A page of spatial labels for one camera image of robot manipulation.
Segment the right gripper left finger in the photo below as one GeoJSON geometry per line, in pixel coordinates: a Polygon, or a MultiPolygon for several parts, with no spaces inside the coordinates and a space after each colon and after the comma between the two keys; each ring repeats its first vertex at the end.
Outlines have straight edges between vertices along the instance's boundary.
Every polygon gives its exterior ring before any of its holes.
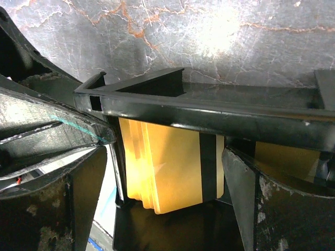
{"type": "Polygon", "coordinates": [[[106,165],[98,147],[1,192],[1,250],[85,250],[106,165]]]}

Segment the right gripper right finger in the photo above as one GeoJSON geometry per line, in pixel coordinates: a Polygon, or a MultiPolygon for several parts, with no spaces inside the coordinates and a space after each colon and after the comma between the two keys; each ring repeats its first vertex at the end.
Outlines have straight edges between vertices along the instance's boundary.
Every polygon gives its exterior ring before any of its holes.
{"type": "Polygon", "coordinates": [[[245,250],[334,250],[334,189],[234,147],[224,149],[222,164],[245,250]]]}

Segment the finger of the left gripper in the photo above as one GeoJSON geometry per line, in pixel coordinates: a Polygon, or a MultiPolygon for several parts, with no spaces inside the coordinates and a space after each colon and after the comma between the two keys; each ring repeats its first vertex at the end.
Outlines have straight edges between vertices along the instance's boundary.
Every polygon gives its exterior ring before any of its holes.
{"type": "Polygon", "coordinates": [[[60,75],[1,76],[1,180],[116,141],[107,123],[74,108],[76,87],[60,75]]]}
{"type": "Polygon", "coordinates": [[[1,8],[1,75],[59,102],[73,105],[81,82],[32,46],[1,8]]]}

